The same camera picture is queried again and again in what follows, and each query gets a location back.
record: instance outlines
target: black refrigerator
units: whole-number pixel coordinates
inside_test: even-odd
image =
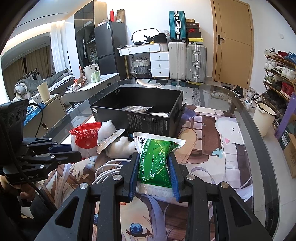
[[[126,45],[126,27],[124,23],[107,22],[94,29],[96,39],[96,51],[101,74],[119,73],[120,79],[124,80],[126,68],[124,56],[119,56],[119,45]]]

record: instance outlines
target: beige cylinder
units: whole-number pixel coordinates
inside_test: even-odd
[[[37,89],[43,102],[48,101],[50,99],[50,93],[46,81],[41,85],[37,86]]]
[[[276,117],[275,111],[267,104],[258,101],[253,120],[264,137]]]

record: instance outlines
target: gray duvet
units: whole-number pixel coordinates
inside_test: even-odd
[[[47,82],[47,86],[50,88],[69,75],[72,75],[71,71],[69,69],[65,69],[44,80],[21,79],[16,83],[13,91],[22,97],[27,95],[28,98],[30,98],[31,96],[34,96],[38,93],[37,86],[41,85],[42,83]]]

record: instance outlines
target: coiled white cable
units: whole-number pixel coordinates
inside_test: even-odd
[[[120,171],[120,168],[122,167],[122,165],[115,164],[115,163],[116,162],[119,162],[119,161],[131,162],[131,160],[128,160],[128,159],[114,159],[114,160],[110,160],[110,161],[106,162],[103,166],[100,166],[96,170],[96,173],[94,174],[95,180],[92,183],[92,185],[99,184],[100,182],[104,182],[105,179],[107,179],[108,177],[113,176],[115,174],[118,174],[119,171]],[[104,171],[104,168],[105,167],[117,167],[117,168]]]

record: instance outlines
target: teal suitcase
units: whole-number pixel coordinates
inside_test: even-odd
[[[177,42],[186,42],[186,17],[184,11],[169,11],[170,38]]]

